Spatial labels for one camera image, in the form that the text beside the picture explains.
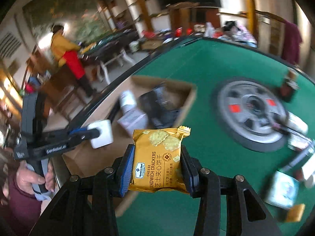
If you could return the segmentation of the person's left hand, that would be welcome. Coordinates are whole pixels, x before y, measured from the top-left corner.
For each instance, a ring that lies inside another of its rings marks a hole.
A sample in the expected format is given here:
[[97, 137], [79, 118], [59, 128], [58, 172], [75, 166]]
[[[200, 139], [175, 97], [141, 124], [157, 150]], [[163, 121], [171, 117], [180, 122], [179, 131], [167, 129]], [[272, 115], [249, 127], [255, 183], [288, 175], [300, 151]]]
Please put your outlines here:
[[30, 195], [34, 195], [32, 184], [45, 185], [45, 188], [51, 192], [55, 191], [55, 174], [53, 165], [49, 161], [48, 171], [45, 177], [36, 174], [27, 168], [25, 161], [21, 161], [16, 173], [16, 183], [19, 189]]

